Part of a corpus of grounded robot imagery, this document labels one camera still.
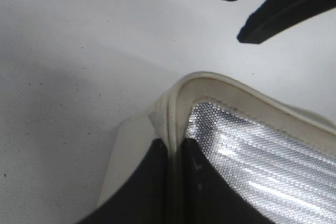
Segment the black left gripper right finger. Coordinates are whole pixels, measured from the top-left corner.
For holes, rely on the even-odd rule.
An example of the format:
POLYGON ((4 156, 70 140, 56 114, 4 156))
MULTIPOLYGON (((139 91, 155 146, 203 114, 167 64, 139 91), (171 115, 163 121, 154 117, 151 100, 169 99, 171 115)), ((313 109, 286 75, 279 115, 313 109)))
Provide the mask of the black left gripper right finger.
POLYGON ((196 140, 181 144, 183 223, 265 223, 257 209, 234 192, 196 140))

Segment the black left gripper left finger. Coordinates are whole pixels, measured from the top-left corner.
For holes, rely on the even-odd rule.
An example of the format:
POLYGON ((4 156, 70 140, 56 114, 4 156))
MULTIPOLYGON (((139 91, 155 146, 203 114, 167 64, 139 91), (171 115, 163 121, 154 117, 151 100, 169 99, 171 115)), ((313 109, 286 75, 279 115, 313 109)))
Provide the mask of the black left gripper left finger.
POLYGON ((80 223, 165 223, 167 148, 152 141, 129 179, 80 223))

